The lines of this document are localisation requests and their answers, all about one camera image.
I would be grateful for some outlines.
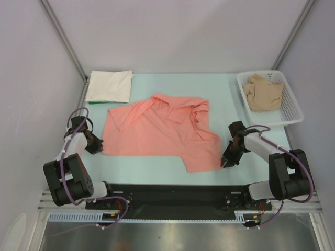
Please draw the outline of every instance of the light blue table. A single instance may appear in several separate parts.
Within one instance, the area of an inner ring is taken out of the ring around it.
[[[136,74],[130,102],[150,98],[157,93],[171,96],[201,97],[209,100],[209,125],[222,142],[221,153],[231,139],[228,125],[241,120],[249,125],[235,74]],[[94,123],[94,134],[101,137],[107,110],[120,103],[86,104]],[[264,134],[288,147],[283,127]],[[239,166],[212,172],[188,173],[176,156],[107,156],[102,153],[82,156],[91,178],[120,184],[246,185],[269,179],[269,166],[253,153],[244,154]]]

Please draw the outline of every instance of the pink cloth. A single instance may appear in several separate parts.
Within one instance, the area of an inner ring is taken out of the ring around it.
[[[110,109],[103,153],[174,155],[188,172],[221,169],[221,142],[209,129],[208,111],[207,100],[162,94]]]

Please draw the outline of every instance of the beige cloth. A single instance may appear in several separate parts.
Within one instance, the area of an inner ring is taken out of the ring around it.
[[[279,109],[282,105],[283,82],[270,82],[258,74],[249,77],[243,87],[250,109],[268,111]]]

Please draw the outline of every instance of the wall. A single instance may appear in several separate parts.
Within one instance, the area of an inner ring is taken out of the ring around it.
[[[87,75],[270,69],[305,2],[50,0]]]
[[[320,0],[284,60],[284,73],[305,120],[288,127],[306,151],[322,208],[335,233],[335,1]]]
[[[43,164],[61,149],[83,82],[37,0],[2,1],[0,16],[1,243],[21,213],[29,236]]]

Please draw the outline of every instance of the white laundry basket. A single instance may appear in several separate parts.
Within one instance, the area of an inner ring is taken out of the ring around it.
[[[283,82],[283,99],[282,106],[278,110],[273,111],[253,111],[250,109],[247,97],[244,94],[243,86],[248,83],[248,79],[253,74],[268,79],[269,81]],[[255,72],[243,72],[237,75],[237,81],[240,87],[241,95],[247,111],[251,124],[263,124],[267,126],[286,126],[288,124],[298,123],[303,121],[304,115],[300,106],[295,98],[288,82],[283,73],[280,71],[255,71]]]

